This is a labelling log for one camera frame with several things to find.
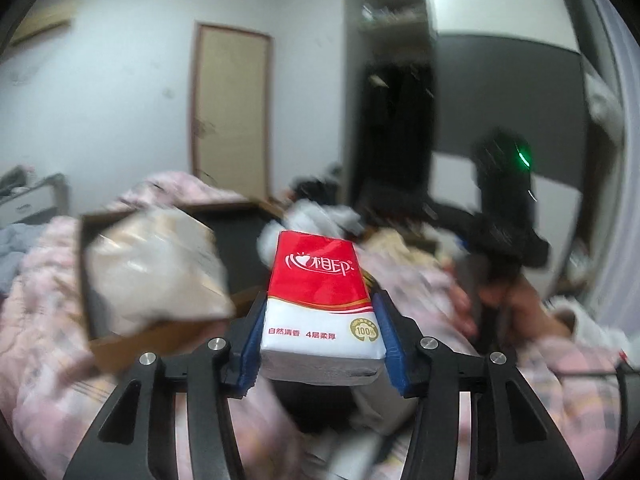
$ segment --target plastic bag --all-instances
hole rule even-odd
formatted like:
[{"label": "plastic bag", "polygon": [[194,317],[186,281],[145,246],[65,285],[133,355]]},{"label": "plastic bag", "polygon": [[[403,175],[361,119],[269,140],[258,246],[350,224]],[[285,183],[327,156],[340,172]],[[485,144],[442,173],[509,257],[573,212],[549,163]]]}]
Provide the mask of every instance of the plastic bag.
[{"label": "plastic bag", "polygon": [[99,235],[86,261],[116,334],[130,335],[161,319],[235,314],[213,232],[179,209],[134,213]]},{"label": "plastic bag", "polygon": [[360,234],[364,225],[360,215],[347,206],[320,206],[309,200],[298,200],[285,214],[283,224],[271,221],[257,241],[258,256],[267,267],[273,267],[278,236],[284,230],[329,238],[344,238],[345,231]]}]

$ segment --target metal screw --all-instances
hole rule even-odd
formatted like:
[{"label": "metal screw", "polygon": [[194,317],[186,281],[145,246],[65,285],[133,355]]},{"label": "metal screw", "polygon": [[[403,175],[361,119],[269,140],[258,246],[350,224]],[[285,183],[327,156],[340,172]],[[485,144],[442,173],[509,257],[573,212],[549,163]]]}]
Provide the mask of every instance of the metal screw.
[{"label": "metal screw", "polygon": [[221,337],[215,337],[209,340],[207,346],[215,352],[217,350],[222,350],[226,346],[226,341]]},{"label": "metal screw", "polygon": [[420,339],[420,346],[425,350],[435,350],[438,347],[438,340],[433,337],[423,337]]},{"label": "metal screw", "polygon": [[153,352],[145,352],[140,356],[140,359],[138,359],[141,365],[150,365],[155,360],[156,354],[154,354]]},{"label": "metal screw", "polygon": [[504,355],[502,352],[493,352],[489,356],[489,359],[491,359],[491,362],[496,365],[503,365],[505,364],[505,362],[507,362],[507,356]]}]

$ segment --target human hand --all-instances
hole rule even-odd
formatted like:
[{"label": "human hand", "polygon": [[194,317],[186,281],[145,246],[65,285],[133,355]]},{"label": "human hand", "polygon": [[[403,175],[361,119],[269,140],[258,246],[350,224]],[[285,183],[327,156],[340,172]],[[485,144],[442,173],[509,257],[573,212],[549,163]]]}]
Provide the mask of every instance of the human hand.
[{"label": "human hand", "polygon": [[[485,306],[511,309],[511,331],[509,339],[535,340],[546,336],[569,338],[571,331],[556,318],[549,316],[543,307],[536,289],[520,275],[515,283],[492,283],[478,291]],[[478,335],[478,327],[471,313],[471,302],[458,285],[451,287],[449,297],[454,308],[453,326],[466,338]]]}]

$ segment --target tissue pack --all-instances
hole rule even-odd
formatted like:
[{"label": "tissue pack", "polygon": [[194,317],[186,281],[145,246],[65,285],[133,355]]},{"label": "tissue pack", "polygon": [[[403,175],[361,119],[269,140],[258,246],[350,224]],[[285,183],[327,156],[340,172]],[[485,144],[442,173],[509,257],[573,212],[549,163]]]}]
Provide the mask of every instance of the tissue pack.
[{"label": "tissue pack", "polygon": [[385,345],[350,242],[281,232],[260,354],[262,374],[274,380],[355,386],[376,379]]}]

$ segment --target closet shelf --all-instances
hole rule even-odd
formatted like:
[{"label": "closet shelf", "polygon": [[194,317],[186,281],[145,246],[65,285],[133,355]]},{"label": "closet shelf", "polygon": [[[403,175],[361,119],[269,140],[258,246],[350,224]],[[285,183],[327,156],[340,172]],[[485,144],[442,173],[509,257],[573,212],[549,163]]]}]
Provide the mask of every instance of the closet shelf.
[{"label": "closet shelf", "polygon": [[361,22],[359,29],[374,42],[386,48],[395,46],[427,46],[429,22],[426,14],[400,17],[392,20]]}]

